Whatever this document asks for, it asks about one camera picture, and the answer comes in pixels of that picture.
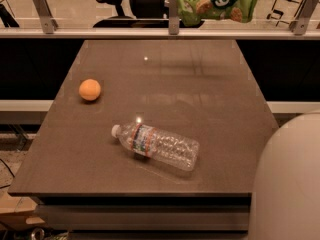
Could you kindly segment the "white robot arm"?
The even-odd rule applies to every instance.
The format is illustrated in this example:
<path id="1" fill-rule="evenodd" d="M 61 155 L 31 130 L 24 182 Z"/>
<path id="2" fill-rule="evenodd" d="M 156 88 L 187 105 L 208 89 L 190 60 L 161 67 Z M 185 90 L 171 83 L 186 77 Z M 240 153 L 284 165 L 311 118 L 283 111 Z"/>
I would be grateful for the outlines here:
<path id="1" fill-rule="evenodd" d="M 254 180 L 248 240 L 320 240 L 320 111 L 266 144 Z"/>

